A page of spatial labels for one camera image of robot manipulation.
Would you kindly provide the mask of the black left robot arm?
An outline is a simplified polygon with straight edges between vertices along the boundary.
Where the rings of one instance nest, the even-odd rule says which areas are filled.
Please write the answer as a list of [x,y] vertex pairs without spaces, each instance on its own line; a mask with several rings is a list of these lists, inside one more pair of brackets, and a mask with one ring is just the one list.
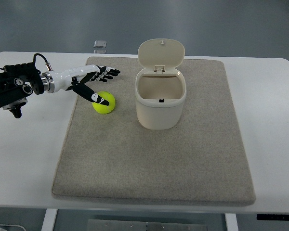
[[41,73],[34,62],[6,65],[0,73],[0,108],[10,111],[15,118],[22,116],[21,107],[27,103],[27,97],[71,90],[82,98],[105,106],[110,100],[89,88],[86,83],[92,81],[107,82],[120,74],[120,71],[108,66],[86,65],[68,69],[62,73],[49,69]]

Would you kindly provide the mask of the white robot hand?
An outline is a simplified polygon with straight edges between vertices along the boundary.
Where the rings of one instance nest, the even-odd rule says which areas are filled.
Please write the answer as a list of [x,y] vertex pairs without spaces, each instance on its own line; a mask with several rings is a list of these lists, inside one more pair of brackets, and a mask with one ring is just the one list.
[[54,93],[59,90],[66,90],[72,85],[72,90],[82,98],[105,106],[110,103],[99,96],[95,91],[79,81],[88,73],[99,73],[93,78],[94,81],[107,82],[120,74],[120,71],[109,66],[86,65],[76,68],[67,69],[63,72],[53,70],[47,72],[47,92]]

